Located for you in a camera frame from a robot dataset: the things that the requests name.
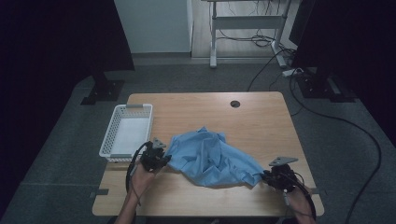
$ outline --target wooden tabletop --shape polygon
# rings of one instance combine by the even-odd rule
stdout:
[[[239,102],[232,107],[231,102]],[[169,146],[175,134],[203,126],[224,132],[227,144],[252,156],[264,169],[278,156],[298,158],[290,167],[304,177],[309,188],[315,182],[309,170],[289,111],[279,92],[208,92],[132,94],[128,105],[152,104],[151,137]],[[126,195],[128,163],[109,163],[92,211],[97,216],[116,216]],[[324,213],[321,199],[313,196],[318,216]],[[164,167],[141,199],[139,216],[185,217],[282,217],[286,206],[281,192],[262,182],[246,185],[204,188],[192,184],[183,174]]]

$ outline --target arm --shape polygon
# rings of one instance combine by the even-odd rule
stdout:
[[[317,222],[312,218],[311,207],[306,200],[304,193],[295,188],[294,191],[287,193],[288,201],[291,209],[294,211],[295,217],[299,224],[316,224]]]
[[[137,164],[136,171],[131,178],[131,184],[128,194],[125,197],[124,204],[120,210],[115,224],[131,224],[134,219],[138,201],[145,190],[154,181],[155,173],[148,172],[141,163]]]

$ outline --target crumpled blue fabric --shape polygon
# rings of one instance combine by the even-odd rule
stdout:
[[[173,136],[166,155],[172,155],[170,167],[199,186],[247,183],[254,187],[262,180],[263,169],[251,156],[227,145],[224,133],[206,127]]]

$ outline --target gray carpet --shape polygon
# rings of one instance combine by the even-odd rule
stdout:
[[[263,64],[138,65],[135,72],[109,72],[110,79],[124,79],[117,102],[80,105],[93,80],[86,78],[75,87],[67,106],[21,182],[1,223],[107,223],[109,217],[92,214],[95,192],[106,160],[98,151],[115,105],[125,104],[139,92],[246,91]],[[259,75],[252,91],[268,91],[280,75],[276,63]],[[283,93],[290,113],[300,106],[291,97],[289,79],[280,77],[271,91]],[[356,122],[369,131],[382,147],[382,166],[358,201],[350,223],[394,223],[396,202],[396,150],[358,100],[331,103],[307,100],[296,86],[295,94],[310,108]],[[362,131],[341,121],[325,119],[302,109],[292,116],[325,207],[318,223],[344,223],[352,200],[374,170],[377,152]]]

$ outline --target white plastic basket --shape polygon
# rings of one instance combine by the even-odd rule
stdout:
[[[117,105],[99,151],[108,161],[131,161],[151,134],[152,105]]]

